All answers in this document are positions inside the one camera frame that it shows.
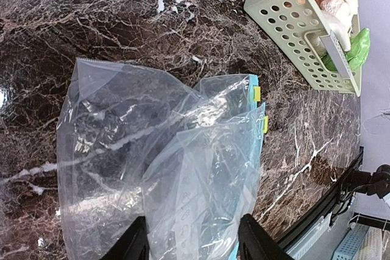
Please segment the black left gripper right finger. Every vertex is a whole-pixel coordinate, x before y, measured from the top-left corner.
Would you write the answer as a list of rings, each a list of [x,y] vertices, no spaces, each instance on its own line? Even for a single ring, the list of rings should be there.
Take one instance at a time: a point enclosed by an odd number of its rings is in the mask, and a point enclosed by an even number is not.
[[[251,214],[245,214],[240,220],[238,242],[243,260],[293,260]]]

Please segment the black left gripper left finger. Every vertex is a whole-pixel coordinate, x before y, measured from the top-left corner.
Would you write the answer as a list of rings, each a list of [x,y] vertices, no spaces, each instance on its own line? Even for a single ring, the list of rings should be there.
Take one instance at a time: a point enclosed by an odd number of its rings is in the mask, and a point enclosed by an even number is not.
[[[149,260],[144,216],[138,216],[101,260]]]

